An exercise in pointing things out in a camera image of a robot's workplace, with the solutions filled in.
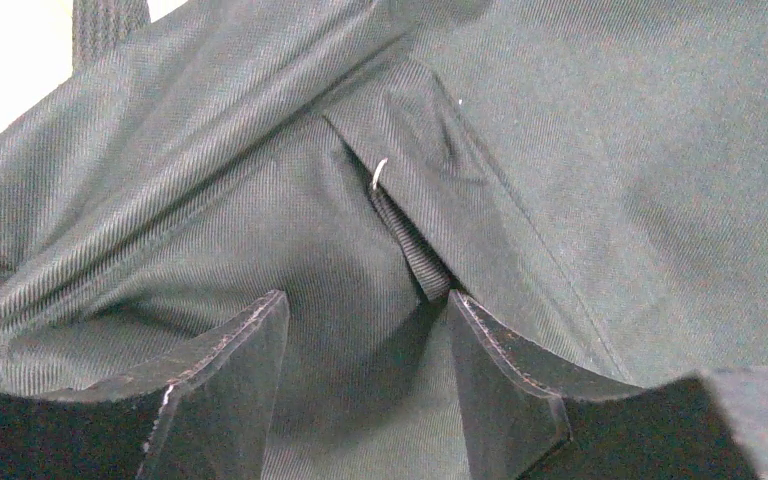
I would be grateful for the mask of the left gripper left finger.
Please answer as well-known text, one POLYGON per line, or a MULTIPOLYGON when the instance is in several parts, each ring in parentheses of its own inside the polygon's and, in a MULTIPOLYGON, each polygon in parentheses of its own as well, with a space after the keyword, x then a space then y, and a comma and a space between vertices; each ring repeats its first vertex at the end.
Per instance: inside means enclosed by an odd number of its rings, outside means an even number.
POLYGON ((290 319, 281 291, 85 389, 0 393, 0 479, 257 479, 290 319))

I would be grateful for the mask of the black student backpack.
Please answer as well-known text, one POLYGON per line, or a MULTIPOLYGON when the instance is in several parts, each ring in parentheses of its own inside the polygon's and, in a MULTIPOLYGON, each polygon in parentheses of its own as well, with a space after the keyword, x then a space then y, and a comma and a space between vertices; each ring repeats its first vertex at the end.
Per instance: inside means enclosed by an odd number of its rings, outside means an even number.
POLYGON ((0 134, 0 393, 283 292, 257 479, 475 479, 447 305, 653 388, 768 479, 768 1, 72 5, 0 134))

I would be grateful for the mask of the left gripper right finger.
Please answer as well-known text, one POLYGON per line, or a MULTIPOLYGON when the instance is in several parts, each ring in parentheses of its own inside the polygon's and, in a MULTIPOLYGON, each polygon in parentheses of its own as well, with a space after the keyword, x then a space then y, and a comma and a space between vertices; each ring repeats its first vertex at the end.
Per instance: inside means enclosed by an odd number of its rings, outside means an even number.
POLYGON ((640 388, 516 333, 449 295, 463 432, 475 479, 753 479, 711 385, 640 388))

